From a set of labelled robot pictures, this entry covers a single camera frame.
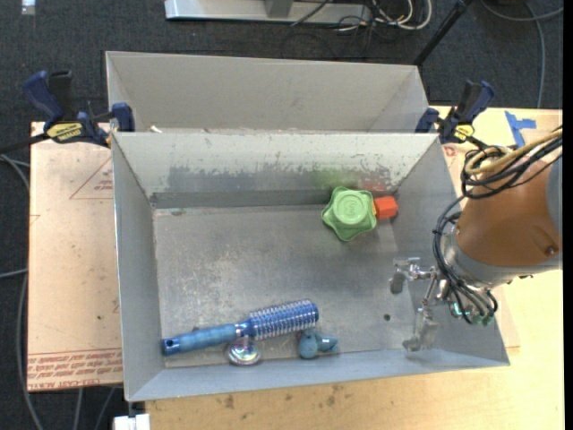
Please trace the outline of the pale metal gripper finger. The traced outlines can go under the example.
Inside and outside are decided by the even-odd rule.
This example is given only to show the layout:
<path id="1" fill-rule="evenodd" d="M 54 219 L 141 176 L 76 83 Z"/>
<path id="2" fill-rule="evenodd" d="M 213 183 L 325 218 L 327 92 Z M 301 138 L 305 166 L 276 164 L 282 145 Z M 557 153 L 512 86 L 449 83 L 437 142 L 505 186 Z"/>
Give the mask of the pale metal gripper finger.
<path id="1" fill-rule="evenodd" d="M 394 272 L 389 280 L 392 294 L 401 293 L 407 280 L 418 280 L 422 277 L 423 271 L 420 263 L 419 257 L 398 257 L 393 260 Z"/>
<path id="2" fill-rule="evenodd" d="M 403 341 L 403 347 L 409 352 L 431 348 L 438 328 L 439 323 L 433 319 L 432 309 L 427 306 L 418 308 L 415 314 L 413 334 L 409 339 Z"/>

